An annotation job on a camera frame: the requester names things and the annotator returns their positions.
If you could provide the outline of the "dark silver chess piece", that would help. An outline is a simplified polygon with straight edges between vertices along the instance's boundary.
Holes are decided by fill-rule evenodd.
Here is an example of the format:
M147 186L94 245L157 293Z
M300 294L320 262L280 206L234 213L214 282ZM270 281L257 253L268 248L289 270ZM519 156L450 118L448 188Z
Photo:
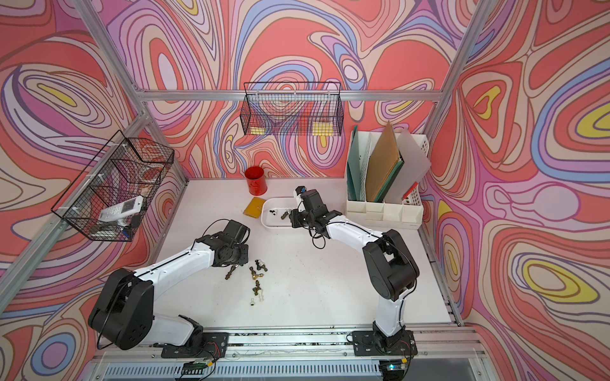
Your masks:
M230 279L230 277L233 275L234 271L237 269L238 265L234 264L230 267L230 270L228 271L228 273L225 276L225 280Z

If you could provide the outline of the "gold chess piece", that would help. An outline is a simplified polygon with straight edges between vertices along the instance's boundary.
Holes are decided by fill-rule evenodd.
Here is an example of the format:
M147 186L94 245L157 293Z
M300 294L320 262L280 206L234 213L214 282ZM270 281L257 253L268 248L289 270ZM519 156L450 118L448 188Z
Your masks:
M249 270L251 272L251 276L252 276L253 280L258 280L259 278L262 278L265 276L264 273L258 273L257 271L255 271L253 267L250 267Z

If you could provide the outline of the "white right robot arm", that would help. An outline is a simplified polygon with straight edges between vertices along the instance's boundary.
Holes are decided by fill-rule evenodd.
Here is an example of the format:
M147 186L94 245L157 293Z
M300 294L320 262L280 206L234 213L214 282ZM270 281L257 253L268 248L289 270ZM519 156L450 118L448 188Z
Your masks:
M403 304L416 289L420 271L402 235L397 230L371 230L330 211L315 189L298 186L294 197L297 207L289 215L294 229L307 230L313 240L339 241L363 254L369 280L380 297L372 328L376 349L390 353L407 343Z

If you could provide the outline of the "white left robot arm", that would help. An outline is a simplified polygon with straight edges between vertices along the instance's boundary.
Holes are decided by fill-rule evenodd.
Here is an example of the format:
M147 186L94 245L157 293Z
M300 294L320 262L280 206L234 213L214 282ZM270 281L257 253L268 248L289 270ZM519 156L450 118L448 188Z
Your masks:
M145 268L111 273L88 318L88 326L119 349L160 345L195 355L206 344L203 327L180 314L154 313L154 303L188 277L208 268L248 263L250 228L231 219L217 233L204 233L177 254Z

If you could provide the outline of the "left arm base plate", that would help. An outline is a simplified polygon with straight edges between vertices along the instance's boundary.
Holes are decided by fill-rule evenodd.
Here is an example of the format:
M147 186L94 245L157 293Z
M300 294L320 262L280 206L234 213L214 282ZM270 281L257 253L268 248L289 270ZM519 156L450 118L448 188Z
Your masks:
M195 333L186 344L181 346L165 344L162 347L161 357L165 359L212 357L217 360L225 357L228 339L229 333Z

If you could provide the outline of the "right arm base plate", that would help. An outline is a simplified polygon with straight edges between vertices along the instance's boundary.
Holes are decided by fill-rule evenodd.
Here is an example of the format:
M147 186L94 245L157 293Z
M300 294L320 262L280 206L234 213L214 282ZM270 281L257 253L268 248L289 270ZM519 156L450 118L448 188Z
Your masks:
M418 349L411 330L400 330L386 337L377 331L354 331L350 334L356 357L415 357Z

